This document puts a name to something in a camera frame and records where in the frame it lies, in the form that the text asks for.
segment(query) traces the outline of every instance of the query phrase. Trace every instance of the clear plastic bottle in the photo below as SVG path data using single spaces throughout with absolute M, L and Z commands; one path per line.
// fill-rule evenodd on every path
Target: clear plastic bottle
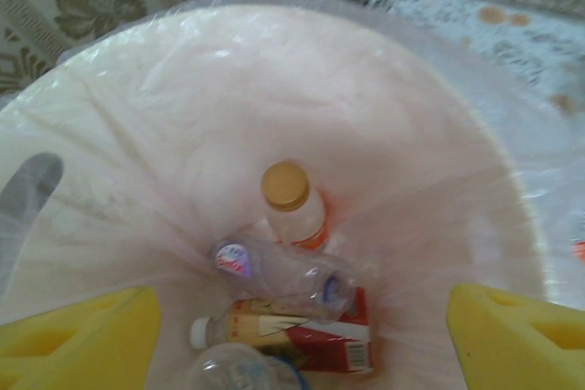
M 332 255 L 239 235 L 217 243 L 212 257 L 232 285 L 288 315 L 336 321 L 356 295 L 352 269 Z
M 224 343 L 198 356 L 185 390 L 308 390 L 287 363 L 244 344 Z
M 327 238 L 323 198 L 311 187 L 304 169 L 294 162 L 279 162 L 262 177 L 266 217 L 283 244 L 310 250 L 324 246 Z

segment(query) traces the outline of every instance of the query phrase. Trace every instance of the gold bottle cap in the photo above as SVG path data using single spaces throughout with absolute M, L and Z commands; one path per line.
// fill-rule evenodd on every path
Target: gold bottle cap
M 309 179 L 304 169 L 293 162 L 279 162 L 262 177 L 262 193 L 275 210 L 291 212 L 309 198 Z

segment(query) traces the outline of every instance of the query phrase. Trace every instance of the trash bin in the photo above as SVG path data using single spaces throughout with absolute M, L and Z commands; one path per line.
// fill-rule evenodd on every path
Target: trash bin
M 262 219 L 262 172 L 293 158 L 327 197 L 327 251 L 361 273 L 376 334 L 374 374 L 309 374 L 314 388 L 464 389 L 445 324 L 453 284 L 585 305 L 573 142 L 530 92 L 342 0 L 199 0 L 151 17 L 0 112 L 0 187 L 36 154 L 63 166 L 0 319 L 153 285 L 162 330 L 146 388 L 182 388 L 189 324 L 231 301 L 208 249 Z

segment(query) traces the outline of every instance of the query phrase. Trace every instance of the white bottle cap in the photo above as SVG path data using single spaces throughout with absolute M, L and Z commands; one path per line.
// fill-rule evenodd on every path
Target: white bottle cap
M 197 319 L 191 325 L 191 331 L 189 331 L 189 341 L 193 349 L 207 349 L 207 324 L 211 320 L 210 317 L 203 319 Z

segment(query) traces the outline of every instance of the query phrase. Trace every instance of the crushed plastic bottle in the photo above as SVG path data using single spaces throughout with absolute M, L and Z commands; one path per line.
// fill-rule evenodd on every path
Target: crushed plastic bottle
M 244 344 L 224 343 L 198 356 L 186 390 L 309 390 L 288 363 Z
M 216 268 L 236 288 L 272 300 L 287 315 L 336 321 L 356 296 L 356 279 L 341 258 L 235 236 L 213 249 Z

